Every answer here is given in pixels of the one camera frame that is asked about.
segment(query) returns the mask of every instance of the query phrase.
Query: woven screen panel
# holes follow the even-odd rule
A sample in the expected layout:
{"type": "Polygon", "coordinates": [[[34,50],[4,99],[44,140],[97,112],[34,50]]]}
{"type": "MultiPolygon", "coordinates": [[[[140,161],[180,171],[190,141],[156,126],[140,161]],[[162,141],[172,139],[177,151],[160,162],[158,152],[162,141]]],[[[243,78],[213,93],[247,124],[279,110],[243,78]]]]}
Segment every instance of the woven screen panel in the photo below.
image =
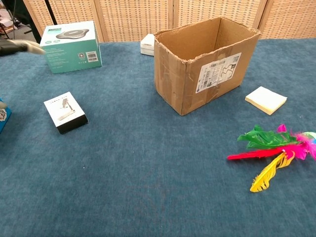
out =
{"type": "Polygon", "coordinates": [[[316,0],[275,0],[260,30],[262,39],[315,38],[316,0]]]}
{"type": "Polygon", "coordinates": [[[104,39],[140,41],[147,34],[168,29],[168,0],[98,0],[104,39]]]}
{"type": "Polygon", "coordinates": [[[175,27],[227,17],[252,27],[260,0],[178,0],[175,27]]]}
{"type": "Polygon", "coordinates": [[[39,34],[42,36],[46,26],[54,25],[44,0],[24,0],[39,34]]]}
{"type": "Polygon", "coordinates": [[[98,40],[103,42],[94,0],[50,0],[49,3],[57,24],[94,21],[98,40]]]}

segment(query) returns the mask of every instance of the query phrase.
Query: yellow feather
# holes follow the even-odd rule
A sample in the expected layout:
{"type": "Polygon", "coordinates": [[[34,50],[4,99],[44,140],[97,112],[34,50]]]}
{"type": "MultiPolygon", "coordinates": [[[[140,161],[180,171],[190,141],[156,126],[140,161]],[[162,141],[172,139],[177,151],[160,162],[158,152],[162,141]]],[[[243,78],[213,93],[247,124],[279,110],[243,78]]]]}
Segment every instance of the yellow feather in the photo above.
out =
{"type": "Polygon", "coordinates": [[[270,185],[269,181],[275,176],[277,169],[290,165],[294,157],[294,152],[290,159],[287,158],[285,152],[281,153],[253,180],[250,191],[255,193],[267,189],[270,185]]]}

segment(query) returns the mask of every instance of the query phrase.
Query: teal product box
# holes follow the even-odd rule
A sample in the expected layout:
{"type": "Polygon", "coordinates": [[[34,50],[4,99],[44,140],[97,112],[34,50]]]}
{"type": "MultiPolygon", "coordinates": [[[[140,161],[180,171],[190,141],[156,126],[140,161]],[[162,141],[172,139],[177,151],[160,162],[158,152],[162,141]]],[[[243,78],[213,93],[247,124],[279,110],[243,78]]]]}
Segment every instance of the teal product box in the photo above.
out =
{"type": "Polygon", "coordinates": [[[47,26],[40,46],[54,74],[102,66],[93,21],[47,26]]]}
{"type": "Polygon", "coordinates": [[[11,115],[11,109],[9,107],[5,109],[0,109],[0,133],[2,132],[6,122],[8,121],[11,115]]]}

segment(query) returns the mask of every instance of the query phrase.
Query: yellow sticky notes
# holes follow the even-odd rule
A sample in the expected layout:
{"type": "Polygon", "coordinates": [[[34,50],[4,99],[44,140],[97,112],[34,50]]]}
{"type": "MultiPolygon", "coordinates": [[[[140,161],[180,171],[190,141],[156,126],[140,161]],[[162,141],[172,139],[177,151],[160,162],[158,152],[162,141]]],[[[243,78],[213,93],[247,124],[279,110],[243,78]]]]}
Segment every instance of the yellow sticky notes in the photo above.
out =
{"type": "Polygon", "coordinates": [[[262,86],[251,92],[245,98],[245,101],[249,102],[268,115],[273,114],[286,102],[286,100],[287,97],[279,95],[262,86]]]}

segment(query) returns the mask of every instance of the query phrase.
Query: blue object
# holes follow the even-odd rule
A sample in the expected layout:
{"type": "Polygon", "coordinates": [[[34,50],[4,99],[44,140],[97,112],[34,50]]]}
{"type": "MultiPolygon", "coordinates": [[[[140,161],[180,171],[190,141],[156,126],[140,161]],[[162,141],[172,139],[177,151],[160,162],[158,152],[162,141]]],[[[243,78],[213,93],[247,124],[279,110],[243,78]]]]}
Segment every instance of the blue object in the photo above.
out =
{"type": "Polygon", "coordinates": [[[242,85],[183,117],[156,93],[139,42],[101,52],[103,67],[55,75],[40,55],[0,58],[14,104],[0,136],[0,236],[315,236],[315,160],[254,194],[249,178],[270,160],[226,157],[246,151],[237,138],[256,124],[316,130],[316,39],[258,41],[242,85]],[[259,86],[288,98],[271,116],[245,101],[259,86]],[[60,135],[43,102],[67,91],[89,123],[60,135]]]}
{"type": "Polygon", "coordinates": [[[0,133],[2,132],[6,122],[10,118],[10,115],[11,109],[9,107],[7,107],[6,109],[0,109],[0,133]]]}

